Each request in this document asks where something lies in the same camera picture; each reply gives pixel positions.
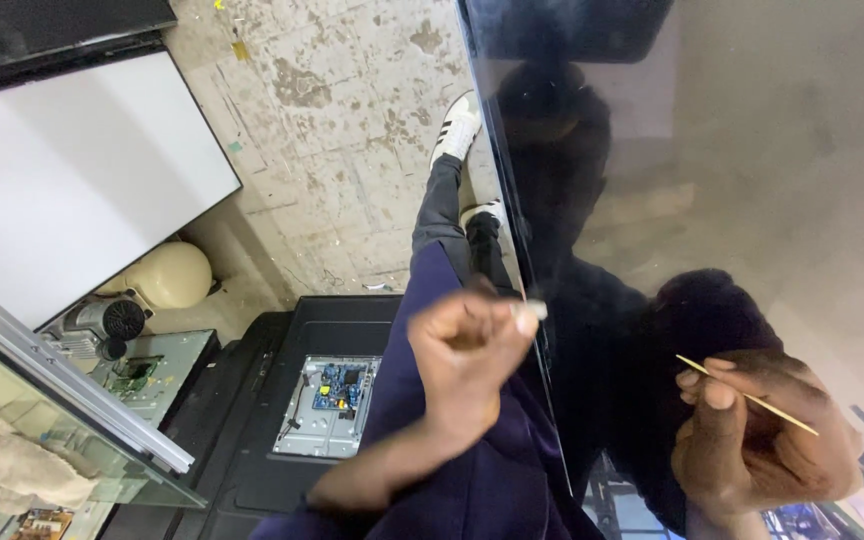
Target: wooden toothpick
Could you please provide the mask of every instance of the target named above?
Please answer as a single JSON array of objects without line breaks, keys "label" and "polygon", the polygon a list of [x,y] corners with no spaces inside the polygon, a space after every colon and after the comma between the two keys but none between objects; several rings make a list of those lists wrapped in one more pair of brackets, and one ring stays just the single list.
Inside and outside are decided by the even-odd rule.
[{"label": "wooden toothpick", "polygon": [[[692,366],[694,369],[696,369],[696,370],[698,370],[698,371],[701,371],[702,373],[704,373],[704,374],[706,374],[706,375],[711,375],[711,374],[709,373],[709,370],[707,370],[705,367],[703,367],[702,364],[700,364],[700,363],[698,363],[698,362],[693,362],[692,360],[686,358],[685,356],[682,356],[681,354],[676,354],[675,357],[676,357],[677,359],[679,359],[680,361],[685,362],[686,364]],[[769,404],[769,403],[763,401],[762,399],[757,398],[756,396],[750,396],[749,394],[746,394],[745,392],[742,392],[742,395],[745,396],[746,398],[749,398],[749,399],[752,400],[753,402],[755,402],[755,403],[761,405],[763,408],[765,408],[765,409],[767,409],[767,410],[769,410],[769,411],[774,412],[776,415],[778,415],[779,418],[783,418],[783,419],[785,419],[785,420],[788,420],[789,422],[795,424],[796,426],[802,428],[803,430],[806,430],[807,432],[809,432],[809,433],[812,434],[813,436],[818,436],[818,435],[819,435],[819,432],[818,432],[818,431],[816,431],[815,429],[809,427],[809,426],[806,425],[804,422],[802,422],[802,421],[800,421],[800,420],[797,420],[797,419],[796,419],[794,416],[792,416],[791,414],[788,414],[788,413],[786,413],[785,411],[782,411],[781,409],[775,407],[774,405],[771,405],[771,404]]]}]

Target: hand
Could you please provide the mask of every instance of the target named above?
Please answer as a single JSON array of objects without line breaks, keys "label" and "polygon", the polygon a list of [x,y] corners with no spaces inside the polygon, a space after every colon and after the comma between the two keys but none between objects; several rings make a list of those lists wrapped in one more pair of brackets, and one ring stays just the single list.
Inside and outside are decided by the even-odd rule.
[{"label": "hand", "polygon": [[409,343],[425,388],[425,422],[455,454],[498,420],[499,388],[522,363],[539,321],[518,300],[460,291],[409,321]]},{"label": "hand", "polygon": [[750,512],[837,501],[862,485],[861,435],[805,363],[775,350],[735,350],[707,358],[704,367],[710,376],[689,370],[676,377],[695,413],[678,430],[672,470],[709,521],[726,527]]}]

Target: white screen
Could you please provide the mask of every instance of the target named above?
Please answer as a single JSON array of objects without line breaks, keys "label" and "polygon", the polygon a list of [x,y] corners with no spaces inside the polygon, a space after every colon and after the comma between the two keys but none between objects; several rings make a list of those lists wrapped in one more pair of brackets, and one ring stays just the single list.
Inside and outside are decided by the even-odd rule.
[{"label": "white screen", "polygon": [[0,91],[0,305],[31,329],[239,188],[168,53]]}]

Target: sneaker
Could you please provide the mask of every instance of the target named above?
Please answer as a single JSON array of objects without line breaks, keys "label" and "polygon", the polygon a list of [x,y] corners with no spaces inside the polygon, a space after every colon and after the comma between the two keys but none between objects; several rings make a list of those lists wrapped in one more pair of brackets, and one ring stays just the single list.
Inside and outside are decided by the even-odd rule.
[{"label": "sneaker", "polygon": [[482,128],[482,112],[479,110],[479,100],[475,90],[469,90],[459,96],[445,113],[438,133],[438,141],[432,148],[432,158],[429,159],[429,170],[442,154],[449,154],[464,161],[479,129]]},{"label": "sneaker", "polygon": [[476,204],[471,208],[467,208],[459,216],[459,223],[462,225],[462,230],[466,230],[466,226],[476,215],[490,214],[498,220],[499,227],[505,223],[505,206],[499,199],[492,199],[484,204]]}]

